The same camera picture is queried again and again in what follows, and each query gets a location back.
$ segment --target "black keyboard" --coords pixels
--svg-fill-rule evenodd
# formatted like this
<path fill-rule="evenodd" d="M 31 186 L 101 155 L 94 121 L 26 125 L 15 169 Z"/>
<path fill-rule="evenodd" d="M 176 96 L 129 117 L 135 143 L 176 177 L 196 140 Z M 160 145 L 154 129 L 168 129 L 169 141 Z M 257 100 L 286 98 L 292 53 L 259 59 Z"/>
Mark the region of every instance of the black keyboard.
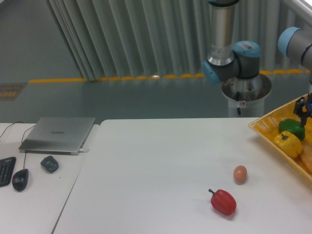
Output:
<path fill-rule="evenodd" d="M 0 160 L 0 187 L 11 182 L 16 157 L 8 157 Z"/>

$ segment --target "pepper stem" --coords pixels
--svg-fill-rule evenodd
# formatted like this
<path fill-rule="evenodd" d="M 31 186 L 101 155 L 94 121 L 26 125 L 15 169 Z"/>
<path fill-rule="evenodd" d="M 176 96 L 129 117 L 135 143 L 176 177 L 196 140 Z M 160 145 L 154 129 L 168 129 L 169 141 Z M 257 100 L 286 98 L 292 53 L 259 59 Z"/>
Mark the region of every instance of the pepper stem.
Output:
<path fill-rule="evenodd" d="M 287 140 L 288 139 L 288 136 L 282 134 L 282 140 Z"/>

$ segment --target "yellow floor stripe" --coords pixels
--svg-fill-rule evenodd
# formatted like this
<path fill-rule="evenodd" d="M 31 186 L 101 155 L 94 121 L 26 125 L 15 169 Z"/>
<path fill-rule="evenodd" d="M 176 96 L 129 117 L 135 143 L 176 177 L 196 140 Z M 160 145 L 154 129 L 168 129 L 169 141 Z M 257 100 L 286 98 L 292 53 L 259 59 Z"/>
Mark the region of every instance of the yellow floor stripe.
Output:
<path fill-rule="evenodd" d="M 28 83 L 51 83 L 51 82 L 84 82 L 84 78 L 64 78 L 64 79 L 31 79 Z"/>
<path fill-rule="evenodd" d="M 302 71 L 300 69 L 291 69 L 291 70 L 275 70 L 275 71 L 260 71 L 264 75 L 274 75 L 274 74 L 299 74 L 299 73 L 309 73 L 309 70 Z M 192 74 L 183 74 L 180 76 L 176 75 L 166 75 L 164 79 L 177 79 L 177 78 L 204 78 L 204 74 L 198 73 L 195 75 Z M 138 80 L 138 79 L 160 79 L 160 76 L 139 76 L 139 77 L 102 77 L 96 81 L 116 81 L 116 80 Z M 60 78 L 60 79 L 31 79 L 28 83 L 51 83 L 51 82 L 85 82 L 84 78 Z"/>

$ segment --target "yellow bell pepper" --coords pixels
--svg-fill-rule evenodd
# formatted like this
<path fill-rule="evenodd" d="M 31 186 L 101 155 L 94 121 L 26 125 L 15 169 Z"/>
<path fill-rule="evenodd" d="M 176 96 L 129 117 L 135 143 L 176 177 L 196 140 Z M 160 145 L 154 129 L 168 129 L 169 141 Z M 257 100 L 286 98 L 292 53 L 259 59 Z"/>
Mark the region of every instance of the yellow bell pepper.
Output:
<path fill-rule="evenodd" d="M 302 145 L 299 138 L 288 131 L 283 131 L 281 134 L 278 134 L 273 142 L 291 158 L 296 158 L 302 151 Z"/>

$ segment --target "red bell pepper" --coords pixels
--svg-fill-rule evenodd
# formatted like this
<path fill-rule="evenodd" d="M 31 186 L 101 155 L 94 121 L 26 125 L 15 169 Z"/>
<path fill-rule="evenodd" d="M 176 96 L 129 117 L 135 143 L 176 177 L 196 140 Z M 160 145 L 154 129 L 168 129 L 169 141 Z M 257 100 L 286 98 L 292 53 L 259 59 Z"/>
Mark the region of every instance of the red bell pepper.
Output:
<path fill-rule="evenodd" d="M 209 189 L 209 192 L 213 194 L 211 198 L 213 208 L 224 215 L 231 215 L 235 212 L 236 201 L 231 194 L 222 189 L 219 189 L 216 192 Z"/>

